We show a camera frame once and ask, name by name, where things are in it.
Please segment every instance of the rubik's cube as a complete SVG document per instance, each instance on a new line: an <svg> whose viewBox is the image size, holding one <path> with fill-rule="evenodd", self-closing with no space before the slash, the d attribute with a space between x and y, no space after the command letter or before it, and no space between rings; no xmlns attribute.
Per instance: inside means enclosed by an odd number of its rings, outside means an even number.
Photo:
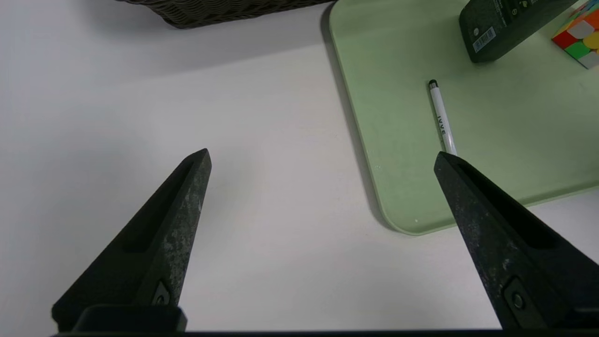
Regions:
<svg viewBox="0 0 599 337"><path fill-rule="evenodd" d="M599 65L599 0L589 0L574 11L553 42L587 69Z"/></svg>

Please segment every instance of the dark wicker basket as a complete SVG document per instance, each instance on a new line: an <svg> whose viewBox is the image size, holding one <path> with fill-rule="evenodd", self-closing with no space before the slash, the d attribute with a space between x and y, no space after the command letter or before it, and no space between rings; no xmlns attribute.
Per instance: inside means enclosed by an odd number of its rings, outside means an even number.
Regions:
<svg viewBox="0 0 599 337"><path fill-rule="evenodd" d="M117 0L145 5L177 28L248 19L332 0Z"/></svg>

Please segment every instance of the stylus pen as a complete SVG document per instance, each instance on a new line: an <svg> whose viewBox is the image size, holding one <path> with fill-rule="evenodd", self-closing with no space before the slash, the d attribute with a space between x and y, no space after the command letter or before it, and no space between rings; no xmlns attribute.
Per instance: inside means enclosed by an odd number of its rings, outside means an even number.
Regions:
<svg viewBox="0 0 599 337"><path fill-rule="evenodd" d="M441 97L439 85L436 80L431 80L428 82L428 87L431 90L432 103L435 105L435 111L437 112L437 122L439 123L439 131L441 131L441 135L443 136L445 152L457 156L458 151L455 149L455 142L453 141L451 127L449 127L449 120L447 119L447 113L445 112L445 105L443 104L443 97Z"/></svg>

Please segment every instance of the white table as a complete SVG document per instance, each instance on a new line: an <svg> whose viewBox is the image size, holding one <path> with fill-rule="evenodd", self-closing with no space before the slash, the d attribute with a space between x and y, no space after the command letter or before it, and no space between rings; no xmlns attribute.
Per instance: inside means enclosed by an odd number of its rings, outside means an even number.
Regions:
<svg viewBox="0 0 599 337"><path fill-rule="evenodd" d="M110 0L3 4L1 335L55 332L51 305L201 148L189 330L498 327L456 228L378 220L327 7L176 31ZM533 211L599 260L598 204Z"/></svg>

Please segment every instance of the white label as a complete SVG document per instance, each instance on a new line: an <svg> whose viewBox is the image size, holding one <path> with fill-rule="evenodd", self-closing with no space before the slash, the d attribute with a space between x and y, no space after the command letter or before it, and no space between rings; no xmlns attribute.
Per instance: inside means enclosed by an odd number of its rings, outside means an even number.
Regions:
<svg viewBox="0 0 599 337"><path fill-rule="evenodd" d="M483 35L476 40L475 43L472 44L474 47L474 52L478 53L481 49L483 49L491 40L493 40L497 35L495 35L495 30L493 27L489 28Z"/></svg>

